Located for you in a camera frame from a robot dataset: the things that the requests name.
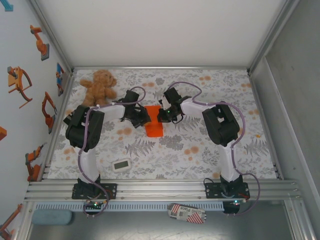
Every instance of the small white device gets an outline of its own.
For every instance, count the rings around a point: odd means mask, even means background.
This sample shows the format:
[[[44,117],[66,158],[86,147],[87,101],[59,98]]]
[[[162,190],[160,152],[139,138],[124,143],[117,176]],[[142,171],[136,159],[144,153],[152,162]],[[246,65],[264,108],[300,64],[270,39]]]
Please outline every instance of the small white device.
[[[112,163],[112,170],[115,173],[124,172],[129,169],[131,169],[131,162],[129,158],[124,158]]]

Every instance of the purple cable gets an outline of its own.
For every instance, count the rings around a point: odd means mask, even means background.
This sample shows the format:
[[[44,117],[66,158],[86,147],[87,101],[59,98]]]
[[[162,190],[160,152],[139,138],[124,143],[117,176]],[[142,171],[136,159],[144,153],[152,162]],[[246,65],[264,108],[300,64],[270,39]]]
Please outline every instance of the purple cable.
[[[78,153],[78,167],[79,167],[79,170],[80,170],[80,173],[83,175],[83,177],[90,183],[92,183],[93,185],[95,185],[96,187],[100,188],[103,193],[105,194],[106,196],[106,203],[104,205],[104,207],[101,209],[100,212],[92,215],[92,217],[94,218],[95,216],[99,216],[108,206],[108,203],[109,203],[109,196],[108,196],[108,193],[107,191],[102,187],[100,186],[99,184],[95,183],[94,181],[92,181],[83,171],[82,167],[81,167],[81,154],[82,152],[84,151],[84,149],[86,148],[87,146],[87,136],[88,136],[88,126],[89,126],[89,116],[90,116],[90,113],[93,111],[93,110],[96,110],[96,109],[103,109],[103,108],[107,108],[107,107],[111,107],[111,106],[115,106],[115,105],[131,105],[131,104],[137,104],[137,103],[140,103],[143,99],[145,99],[146,97],[146,90],[141,87],[141,86],[135,86],[133,88],[131,88],[130,90],[133,90],[133,89],[142,89],[143,90],[143,97],[138,100],[138,101],[134,101],[134,102],[113,102],[113,103],[108,103],[106,105],[103,105],[103,106],[94,106],[94,107],[91,107],[88,112],[86,113],[86,117],[85,117],[85,123],[84,123],[84,140],[83,140],[83,146],[82,148],[79,150],[79,153]],[[88,202],[87,204],[85,204],[83,206],[83,212],[87,215],[87,217],[89,216],[89,214],[86,212],[86,207],[90,204],[90,202]]]
[[[201,106],[227,105],[227,106],[230,106],[230,107],[234,108],[234,109],[238,112],[238,114],[240,115],[241,120],[242,120],[242,125],[243,125],[243,127],[242,127],[242,133],[241,133],[240,137],[238,137],[238,139],[231,145],[231,159],[232,159],[232,164],[233,164],[234,170],[235,170],[238,174],[243,175],[243,176],[250,175],[250,176],[252,176],[252,177],[256,180],[256,183],[257,183],[257,185],[258,185],[258,195],[257,195],[256,200],[254,201],[253,205],[252,205],[249,209],[247,209],[247,210],[244,211],[244,212],[237,213],[237,214],[235,214],[235,216],[241,216],[241,215],[243,215],[243,214],[248,213],[248,212],[251,211],[251,210],[256,206],[256,204],[258,203],[258,200],[259,200],[259,198],[260,198],[261,186],[260,186],[260,182],[259,182],[258,178],[257,178],[254,174],[252,174],[252,173],[250,173],[250,172],[242,173],[242,172],[240,172],[240,171],[237,169],[237,166],[236,166],[234,146],[235,146],[235,145],[244,137],[244,135],[245,135],[245,131],[246,131],[245,116],[242,114],[242,112],[240,111],[239,108],[237,108],[235,105],[233,105],[233,104],[231,104],[231,103],[228,103],[228,102],[223,102],[223,101],[221,101],[221,102],[203,103],[203,102],[196,101],[195,98],[202,93],[202,90],[201,90],[200,87],[198,87],[198,86],[196,86],[196,85],[194,85],[194,84],[192,84],[192,83],[189,83],[189,82],[186,82],[186,81],[177,81],[177,82],[174,82],[173,84],[171,84],[171,85],[168,87],[168,89],[172,88],[172,86],[174,86],[174,85],[176,85],[176,84],[188,84],[188,85],[191,85],[191,86],[197,88],[198,90],[200,90],[200,92],[197,93],[197,94],[192,98],[192,102],[195,103],[195,104],[198,104],[198,105],[201,105]]]

